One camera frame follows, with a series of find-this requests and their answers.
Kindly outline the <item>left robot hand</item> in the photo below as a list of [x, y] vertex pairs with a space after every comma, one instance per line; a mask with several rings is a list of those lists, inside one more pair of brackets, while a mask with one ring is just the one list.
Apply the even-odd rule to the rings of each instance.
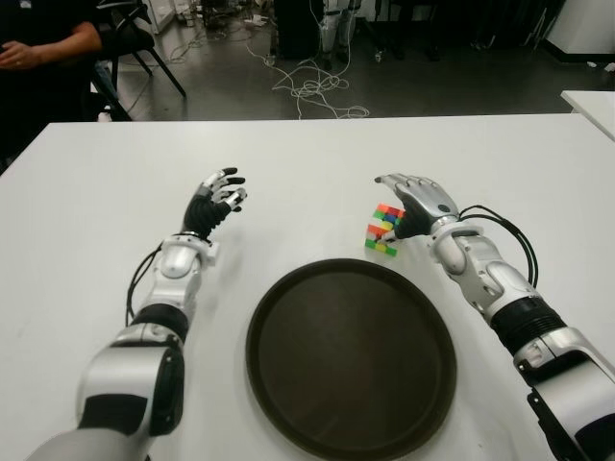
[[239, 212], [247, 198], [235, 167], [222, 168], [202, 181], [184, 212], [182, 232], [207, 240], [210, 233], [232, 212]]

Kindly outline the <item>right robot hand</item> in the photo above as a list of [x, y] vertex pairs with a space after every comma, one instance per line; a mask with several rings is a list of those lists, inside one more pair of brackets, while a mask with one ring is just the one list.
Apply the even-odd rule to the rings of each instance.
[[389, 243], [418, 235], [430, 235], [434, 225], [459, 220], [459, 211], [448, 193], [435, 181], [403, 174], [377, 176], [375, 183], [390, 188], [402, 202], [405, 214], [380, 241]]

